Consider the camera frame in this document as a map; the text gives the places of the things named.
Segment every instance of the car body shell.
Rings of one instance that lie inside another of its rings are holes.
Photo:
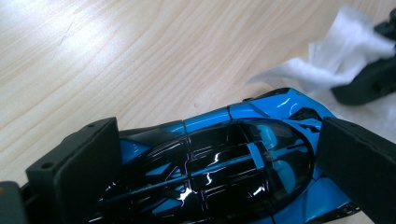
[[[350,202],[315,164],[324,117],[333,114],[285,88],[190,119],[122,131],[122,170],[101,200],[101,213],[116,223],[323,217]]]

